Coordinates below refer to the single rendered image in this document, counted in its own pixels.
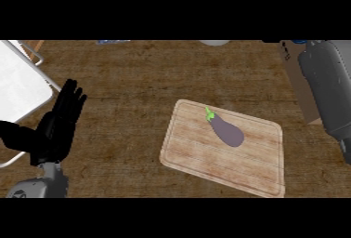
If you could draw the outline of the blue flat object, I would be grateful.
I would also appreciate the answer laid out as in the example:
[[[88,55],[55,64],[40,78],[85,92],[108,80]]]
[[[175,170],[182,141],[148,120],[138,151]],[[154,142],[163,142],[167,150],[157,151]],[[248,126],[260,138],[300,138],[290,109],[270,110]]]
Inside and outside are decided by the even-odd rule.
[[[123,44],[130,42],[130,40],[98,40],[98,45],[110,45],[110,44]]]

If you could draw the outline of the brown cardboard box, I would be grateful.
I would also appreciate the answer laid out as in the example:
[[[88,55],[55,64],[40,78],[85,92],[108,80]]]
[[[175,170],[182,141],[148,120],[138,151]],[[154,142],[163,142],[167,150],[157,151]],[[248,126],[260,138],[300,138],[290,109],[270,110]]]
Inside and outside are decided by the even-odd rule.
[[[304,79],[298,56],[306,50],[306,45],[295,44],[291,40],[279,43],[279,52],[284,60],[287,75],[294,88],[298,104],[303,110],[303,118],[309,125],[321,125],[322,118],[313,98],[310,85]]]

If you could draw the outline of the purple eggplant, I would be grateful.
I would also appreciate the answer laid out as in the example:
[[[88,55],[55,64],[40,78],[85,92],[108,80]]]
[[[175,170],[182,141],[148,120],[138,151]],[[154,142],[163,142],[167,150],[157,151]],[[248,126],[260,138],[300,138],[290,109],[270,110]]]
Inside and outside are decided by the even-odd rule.
[[[206,120],[225,144],[231,147],[239,147],[244,144],[244,131],[210,109],[206,109]]]

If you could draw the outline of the wooden cutting board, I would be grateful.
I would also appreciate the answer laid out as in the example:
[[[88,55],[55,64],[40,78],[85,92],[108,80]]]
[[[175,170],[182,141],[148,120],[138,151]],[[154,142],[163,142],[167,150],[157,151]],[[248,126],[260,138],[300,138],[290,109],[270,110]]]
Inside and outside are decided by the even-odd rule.
[[[206,112],[244,131],[238,147],[225,144]],[[200,102],[176,102],[160,156],[161,163],[262,197],[285,196],[282,126]]]

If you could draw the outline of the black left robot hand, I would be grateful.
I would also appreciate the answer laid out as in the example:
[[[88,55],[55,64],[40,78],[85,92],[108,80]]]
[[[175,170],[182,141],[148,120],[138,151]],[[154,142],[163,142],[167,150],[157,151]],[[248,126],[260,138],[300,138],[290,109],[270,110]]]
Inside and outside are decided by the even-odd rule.
[[[86,100],[83,88],[68,79],[36,129],[0,120],[0,139],[9,149],[30,154],[31,165],[60,163],[68,157]]]

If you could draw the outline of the white round object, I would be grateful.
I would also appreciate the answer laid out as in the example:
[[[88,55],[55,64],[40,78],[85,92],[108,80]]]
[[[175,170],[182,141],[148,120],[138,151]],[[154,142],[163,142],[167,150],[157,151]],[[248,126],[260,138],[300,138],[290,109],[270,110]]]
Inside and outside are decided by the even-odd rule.
[[[208,46],[223,46],[229,43],[229,40],[201,40],[201,42]]]

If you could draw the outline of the white appliance with metal frame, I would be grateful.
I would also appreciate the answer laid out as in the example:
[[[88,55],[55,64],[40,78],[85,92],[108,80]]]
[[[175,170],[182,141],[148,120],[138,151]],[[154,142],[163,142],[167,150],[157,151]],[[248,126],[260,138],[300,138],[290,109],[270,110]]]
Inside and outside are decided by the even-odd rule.
[[[20,40],[0,40],[0,139],[20,153],[5,162],[9,166],[27,152],[49,145],[43,134],[20,126],[20,122],[46,105],[54,89],[61,87],[39,69]]]

